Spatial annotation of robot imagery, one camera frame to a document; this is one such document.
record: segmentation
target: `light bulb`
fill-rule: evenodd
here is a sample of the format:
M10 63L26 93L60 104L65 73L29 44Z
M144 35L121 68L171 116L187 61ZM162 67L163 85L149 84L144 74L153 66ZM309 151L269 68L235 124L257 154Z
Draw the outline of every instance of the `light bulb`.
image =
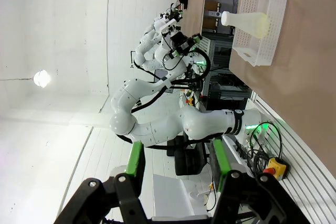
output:
M34 83L41 88L45 88L50 82L50 75L46 70L41 70L34 75Z

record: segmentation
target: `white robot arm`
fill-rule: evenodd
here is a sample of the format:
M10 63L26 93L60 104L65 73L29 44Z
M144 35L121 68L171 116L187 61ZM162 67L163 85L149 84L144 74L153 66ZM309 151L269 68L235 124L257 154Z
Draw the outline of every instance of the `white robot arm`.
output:
M162 62L165 69L168 70L168 74L163 79L156 83L148 83L140 79L129 80L112 97L113 114L110 127L115 134L126 135L133 142L141 141L144 146L151 146L174 139L182 131L190 138L199 140L215 133L241 135L244 134L241 128L245 125L259 124L261 115L256 109L245 111L218 110L201 113L192 106L185 106L174 114L156 121L144 124L137 122L131 113L137 101L144 96L162 90L165 86L167 88L171 87L172 82L186 71L186 64L181 60L177 50L170 49L170 44L174 44L172 43L173 36L177 33L177 31L173 31L162 38L160 46L155 51L157 62ZM181 43L179 47L180 49L190 49L187 40Z

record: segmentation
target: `green tape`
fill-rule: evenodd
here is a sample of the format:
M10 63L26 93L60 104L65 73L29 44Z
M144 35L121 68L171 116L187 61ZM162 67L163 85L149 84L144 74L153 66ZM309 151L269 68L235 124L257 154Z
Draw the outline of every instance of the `green tape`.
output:
M222 142L220 139L215 139L213 141L213 146L215 150L215 154L217 157L217 161L219 164L219 171L221 173L219 177L218 191L222 190L224 178L226 174L231 170L230 163L226 157L225 150L223 148Z
M130 175L131 177L136 176L136 171L138 170L139 158L140 153L143 148L143 144L141 142L134 142L132 146L132 151L130 158L128 160L126 174Z

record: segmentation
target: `white bottle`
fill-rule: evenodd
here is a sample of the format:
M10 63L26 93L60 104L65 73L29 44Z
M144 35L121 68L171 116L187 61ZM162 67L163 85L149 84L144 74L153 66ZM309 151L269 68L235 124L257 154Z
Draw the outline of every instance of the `white bottle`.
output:
M221 22L223 26L234 26L261 39L269 29L269 20L265 13L239 13L223 12Z

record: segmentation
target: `basket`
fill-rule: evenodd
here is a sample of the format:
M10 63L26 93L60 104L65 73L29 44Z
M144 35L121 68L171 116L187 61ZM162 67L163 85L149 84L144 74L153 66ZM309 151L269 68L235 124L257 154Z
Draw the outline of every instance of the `basket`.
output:
M236 28L232 48L252 66L270 66L277 47L287 0L241 0L239 13L262 12L270 21L268 34L258 39Z

